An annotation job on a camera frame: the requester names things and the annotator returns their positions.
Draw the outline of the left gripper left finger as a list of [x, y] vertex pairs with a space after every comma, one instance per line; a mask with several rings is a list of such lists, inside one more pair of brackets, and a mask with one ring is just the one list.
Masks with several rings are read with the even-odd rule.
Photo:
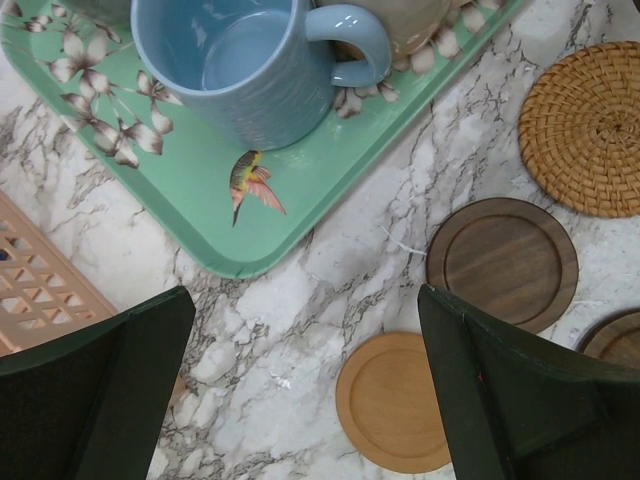
[[3, 357], [2, 478], [145, 478], [194, 318], [174, 287]]

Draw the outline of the light pink mug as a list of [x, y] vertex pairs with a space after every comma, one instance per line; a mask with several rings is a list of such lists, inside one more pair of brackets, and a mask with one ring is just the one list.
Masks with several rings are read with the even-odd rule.
[[364, 8], [383, 24], [393, 61], [415, 53], [424, 46], [453, 9], [449, 0], [319, 0], [316, 7], [351, 4]]

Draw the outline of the blue mug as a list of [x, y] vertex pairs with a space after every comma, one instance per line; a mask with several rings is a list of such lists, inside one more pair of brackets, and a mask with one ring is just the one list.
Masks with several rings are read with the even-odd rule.
[[297, 142], [336, 88], [375, 85], [391, 66], [383, 24], [351, 4], [135, 1], [130, 24], [147, 69], [247, 150]]

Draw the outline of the dark walnut coaster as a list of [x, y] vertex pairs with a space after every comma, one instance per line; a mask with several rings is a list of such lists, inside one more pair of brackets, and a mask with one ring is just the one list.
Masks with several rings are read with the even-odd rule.
[[570, 306], [579, 262], [565, 228], [529, 202], [498, 197], [452, 213], [434, 234], [426, 281], [538, 334]]
[[639, 368], [639, 309], [609, 316], [592, 327], [576, 345], [582, 354], [608, 363]]

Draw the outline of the peach plastic file organizer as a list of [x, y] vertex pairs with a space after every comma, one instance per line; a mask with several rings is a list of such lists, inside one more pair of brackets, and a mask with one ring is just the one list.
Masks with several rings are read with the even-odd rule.
[[6, 195], [1, 196], [1, 354], [11, 355], [117, 314]]

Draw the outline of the light wood coaster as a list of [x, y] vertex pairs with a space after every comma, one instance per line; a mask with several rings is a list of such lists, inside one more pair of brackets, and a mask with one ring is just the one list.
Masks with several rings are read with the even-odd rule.
[[345, 361], [336, 410], [353, 446], [380, 467], [422, 474], [451, 462], [422, 337], [372, 337]]

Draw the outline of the woven rattan coaster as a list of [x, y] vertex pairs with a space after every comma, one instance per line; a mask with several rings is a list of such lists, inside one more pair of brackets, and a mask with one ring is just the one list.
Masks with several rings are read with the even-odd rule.
[[580, 49], [546, 70], [524, 100], [518, 140], [533, 179], [579, 213], [639, 213], [639, 45]]

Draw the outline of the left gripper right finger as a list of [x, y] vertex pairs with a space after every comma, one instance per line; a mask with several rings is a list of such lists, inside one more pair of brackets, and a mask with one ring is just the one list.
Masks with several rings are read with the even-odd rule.
[[639, 372], [428, 284], [418, 311], [459, 479], [636, 479]]

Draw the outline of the green floral tray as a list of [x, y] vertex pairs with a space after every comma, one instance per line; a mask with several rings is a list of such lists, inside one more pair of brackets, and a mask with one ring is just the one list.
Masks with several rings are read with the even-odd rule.
[[522, 9], [476, 1], [368, 89], [340, 90], [308, 136], [258, 159], [276, 202], [231, 199], [241, 150], [151, 74], [123, 29], [53, 1], [7, 1], [1, 46], [14, 69], [202, 266], [249, 278], [279, 262]]

